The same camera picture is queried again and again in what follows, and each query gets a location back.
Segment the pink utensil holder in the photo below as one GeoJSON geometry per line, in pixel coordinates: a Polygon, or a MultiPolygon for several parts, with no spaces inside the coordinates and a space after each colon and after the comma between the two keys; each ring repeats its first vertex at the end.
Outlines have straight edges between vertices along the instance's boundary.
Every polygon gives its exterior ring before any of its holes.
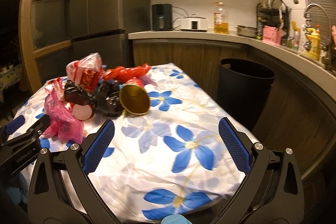
{"type": "Polygon", "coordinates": [[[265,26],[262,30],[262,40],[265,43],[281,44],[281,30],[276,27],[265,26]]]}

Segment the grey refrigerator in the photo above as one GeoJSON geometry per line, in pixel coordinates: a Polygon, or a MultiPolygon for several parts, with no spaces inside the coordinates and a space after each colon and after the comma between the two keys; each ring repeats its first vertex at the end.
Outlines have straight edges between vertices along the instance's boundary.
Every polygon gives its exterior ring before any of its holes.
{"type": "Polygon", "coordinates": [[[150,0],[70,0],[76,60],[99,53],[107,68],[133,66],[128,35],[150,30],[150,0]]]}

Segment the yellow detergent bottle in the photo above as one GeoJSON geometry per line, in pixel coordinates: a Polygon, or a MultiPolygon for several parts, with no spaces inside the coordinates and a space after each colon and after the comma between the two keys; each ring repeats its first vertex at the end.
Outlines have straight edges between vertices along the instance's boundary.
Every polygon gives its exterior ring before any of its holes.
{"type": "Polygon", "coordinates": [[[316,25],[316,28],[308,27],[306,29],[306,42],[305,42],[305,55],[314,59],[316,61],[320,58],[320,42],[321,42],[321,35],[319,30],[319,24],[316,25]]]}

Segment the black trash bin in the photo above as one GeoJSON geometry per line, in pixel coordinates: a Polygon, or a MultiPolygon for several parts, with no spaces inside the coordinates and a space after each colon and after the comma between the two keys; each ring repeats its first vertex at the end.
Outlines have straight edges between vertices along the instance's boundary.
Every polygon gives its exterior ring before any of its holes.
{"type": "Polygon", "coordinates": [[[220,61],[217,103],[249,131],[256,126],[268,100],[275,75],[245,59],[220,61]]]}

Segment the red white printed bag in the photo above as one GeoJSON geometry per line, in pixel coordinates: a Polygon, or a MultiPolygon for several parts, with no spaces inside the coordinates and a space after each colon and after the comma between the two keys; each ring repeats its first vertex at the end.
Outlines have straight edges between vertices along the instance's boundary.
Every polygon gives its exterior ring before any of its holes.
{"type": "Polygon", "coordinates": [[[102,58],[97,52],[81,60],[72,61],[66,66],[67,78],[89,92],[96,89],[103,71],[102,58]]]}

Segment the cooking oil bottle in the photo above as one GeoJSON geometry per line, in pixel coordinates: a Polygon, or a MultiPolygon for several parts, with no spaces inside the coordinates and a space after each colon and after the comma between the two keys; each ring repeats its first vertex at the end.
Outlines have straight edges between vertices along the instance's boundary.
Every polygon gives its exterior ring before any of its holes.
{"type": "Polygon", "coordinates": [[[226,9],[224,8],[223,2],[215,3],[214,33],[229,34],[228,14],[226,9]]]}

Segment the black dish rack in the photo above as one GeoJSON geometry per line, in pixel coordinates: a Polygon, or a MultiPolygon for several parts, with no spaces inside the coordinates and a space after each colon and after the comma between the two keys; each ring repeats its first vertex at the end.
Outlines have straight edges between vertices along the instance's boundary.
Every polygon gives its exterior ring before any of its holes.
{"type": "Polygon", "coordinates": [[[289,37],[291,8],[283,0],[260,0],[256,6],[256,22],[260,35],[265,26],[280,28],[283,39],[289,37]]]}

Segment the pink paper cup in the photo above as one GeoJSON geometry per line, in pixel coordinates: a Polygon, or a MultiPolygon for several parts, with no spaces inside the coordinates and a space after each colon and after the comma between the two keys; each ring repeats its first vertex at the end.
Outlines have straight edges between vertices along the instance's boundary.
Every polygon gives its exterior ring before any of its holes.
{"type": "Polygon", "coordinates": [[[80,121],[88,120],[89,118],[92,117],[93,114],[94,114],[94,109],[90,105],[82,106],[82,105],[75,104],[72,107],[72,115],[80,121]]]}

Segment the gold paper cup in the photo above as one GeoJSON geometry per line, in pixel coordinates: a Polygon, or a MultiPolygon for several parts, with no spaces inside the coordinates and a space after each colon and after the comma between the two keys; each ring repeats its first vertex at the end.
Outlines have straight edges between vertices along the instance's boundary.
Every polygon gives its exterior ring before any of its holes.
{"type": "Polygon", "coordinates": [[[123,108],[133,115],[144,115],[150,109],[150,98],[143,82],[133,77],[120,89],[119,98],[123,108]]]}

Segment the black air fryer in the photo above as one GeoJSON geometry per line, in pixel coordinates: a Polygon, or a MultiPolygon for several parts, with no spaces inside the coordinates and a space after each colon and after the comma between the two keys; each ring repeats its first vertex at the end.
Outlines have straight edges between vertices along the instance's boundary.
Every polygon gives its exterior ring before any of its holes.
{"type": "Polygon", "coordinates": [[[152,28],[154,31],[173,30],[173,6],[168,3],[151,6],[152,28]]]}

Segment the red plastic bag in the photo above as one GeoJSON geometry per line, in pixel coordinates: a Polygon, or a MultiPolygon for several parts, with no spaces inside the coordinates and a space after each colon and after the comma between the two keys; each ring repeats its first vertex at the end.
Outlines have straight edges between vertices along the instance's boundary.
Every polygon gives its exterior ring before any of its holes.
{"type": "Polygon", "coordinates": [[[122,66],[117,66],[114,69],[108,69],[102,74],[104,81],[115,80],[120,84],[125,84],[127,81],[135,78],[145,76],[148,71],[151,70],[151,66],[144,64],[141,66],[126,68],[122,66]]]}

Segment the pink plastic bag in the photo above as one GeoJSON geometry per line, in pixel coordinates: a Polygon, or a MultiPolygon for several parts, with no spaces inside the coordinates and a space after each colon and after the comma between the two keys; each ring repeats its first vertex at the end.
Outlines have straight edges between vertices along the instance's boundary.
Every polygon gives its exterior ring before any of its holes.
{"type": "Polygon", "coordinates": [[[42,134],[45,138],[56,138],[62,143],[83,140],[84,125],[76,119],[64,105],[64,87],[60,77],[50,80],[45,86],[47,96],[44,103],[45,114],[50,118],[50,125],[42,134]]]}

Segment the steel bowl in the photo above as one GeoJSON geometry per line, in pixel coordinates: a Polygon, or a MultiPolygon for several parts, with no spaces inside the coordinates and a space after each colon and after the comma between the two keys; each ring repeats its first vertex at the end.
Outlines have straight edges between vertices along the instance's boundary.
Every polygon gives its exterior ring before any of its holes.
{"type": "Polygon", "coordinates": [[[247,38],[256,38],[257,28],[238,25],[236,26],[236,33],[238,36],[244,36],[247,38]]]}

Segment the chrome faucet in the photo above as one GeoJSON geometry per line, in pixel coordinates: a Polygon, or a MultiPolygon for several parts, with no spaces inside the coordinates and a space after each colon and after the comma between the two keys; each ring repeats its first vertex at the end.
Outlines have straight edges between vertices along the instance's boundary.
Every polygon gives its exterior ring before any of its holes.
{"type": "Polygon", "coordinates": [[[308,27],[316,28],[319,24],[319,30],[321,35],[320,42],[320,58],[331,60],[331,57],[335,55],[335,45],[331,36],[331,20],[327,14],[327,11],[317,3],[308,4],[303,12],[305,23],[303,25],[303,34],[306,40],[306,29],[308,27]]]}

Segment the floral blue white tablecloth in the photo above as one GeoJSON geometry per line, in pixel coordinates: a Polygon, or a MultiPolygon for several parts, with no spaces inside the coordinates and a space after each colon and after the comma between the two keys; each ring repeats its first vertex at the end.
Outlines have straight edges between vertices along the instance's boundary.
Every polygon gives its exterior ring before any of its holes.
{"type": "Polygon", "coordinates": [[[93,186],[123,223],[225,204],[245,177],[218,133],[227,112],[172,63],[153,66],[145,82],[150,109],[114,118],[93,186]]]}

